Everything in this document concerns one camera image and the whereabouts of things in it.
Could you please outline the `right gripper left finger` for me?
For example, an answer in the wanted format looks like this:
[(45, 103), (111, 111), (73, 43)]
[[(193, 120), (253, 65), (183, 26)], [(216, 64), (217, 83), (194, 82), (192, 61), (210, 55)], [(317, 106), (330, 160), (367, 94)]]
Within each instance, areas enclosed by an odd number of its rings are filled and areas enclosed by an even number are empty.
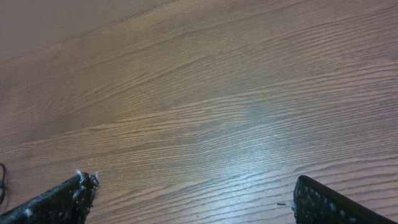
[(76, 175), (1, 214), (1, 224), (84, 224), (99, 189), (98, 173)]

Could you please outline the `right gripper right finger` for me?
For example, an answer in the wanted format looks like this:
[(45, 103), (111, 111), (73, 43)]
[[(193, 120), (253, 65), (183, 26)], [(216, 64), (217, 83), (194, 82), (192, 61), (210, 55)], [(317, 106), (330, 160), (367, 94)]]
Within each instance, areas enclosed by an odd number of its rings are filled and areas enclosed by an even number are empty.
[(297, 224), (397, 224), (306, 175), (296, 181), (293, 202)]

